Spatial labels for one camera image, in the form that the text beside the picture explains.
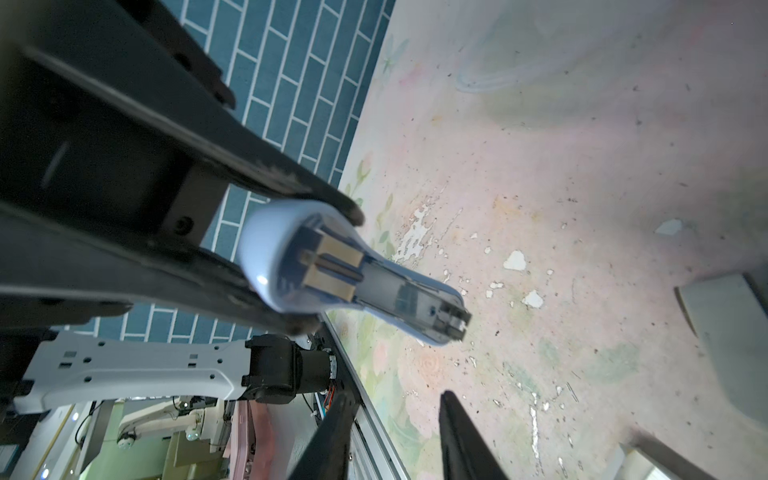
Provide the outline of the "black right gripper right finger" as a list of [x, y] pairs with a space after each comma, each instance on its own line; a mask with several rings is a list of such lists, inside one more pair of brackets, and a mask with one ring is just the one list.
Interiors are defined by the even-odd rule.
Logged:
[[507, 480], [453, 391], [440, 396], [439, 431], [446, 480]]

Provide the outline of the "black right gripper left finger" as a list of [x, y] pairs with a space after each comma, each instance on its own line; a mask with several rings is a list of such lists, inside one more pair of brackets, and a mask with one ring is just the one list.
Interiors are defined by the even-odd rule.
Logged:
[[359, 404], [348, 392], [336, 397], [291, 472], [290, 480], [345, 480], [348, 478], [351, 431]]

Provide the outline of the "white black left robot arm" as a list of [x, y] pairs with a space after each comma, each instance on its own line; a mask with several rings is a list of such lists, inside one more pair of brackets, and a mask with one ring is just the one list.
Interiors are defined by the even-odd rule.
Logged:
[[157, 1], [1, 5], [1, 408], [123, 396], [237, 399], [263, 387], [246, 344], [66, 333], [158, 303], [281, 334], [314, 315], [269, 307], [201, 242], [231, 185], [353, 225], [361, 209], [232, 116], [220, 70]]

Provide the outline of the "blue stapler top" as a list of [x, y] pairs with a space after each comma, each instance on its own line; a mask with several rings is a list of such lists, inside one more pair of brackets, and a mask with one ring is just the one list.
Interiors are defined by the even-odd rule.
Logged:
[[282, 314], [365, 311], [434, 346], [464, 338], [461, 294], [386, 259], [332, 206], [272, 201], [243, 224], [238, 260], [250, 285]]

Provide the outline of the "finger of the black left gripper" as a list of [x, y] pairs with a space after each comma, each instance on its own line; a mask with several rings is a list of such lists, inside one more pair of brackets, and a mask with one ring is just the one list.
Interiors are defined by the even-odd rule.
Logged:
[[234, 263], [185, 241], [1, 205], [1, 324], [83, 324], [155, 303], [289, 336], [316, 315], [267, 306]]
[[225, 111], [116, 1], [4, 1], [1, 77], [30, 60], [107, 106], [190, 149], [224, 178], [270, 198], [318, 200], [352, 225], [365, 215]]

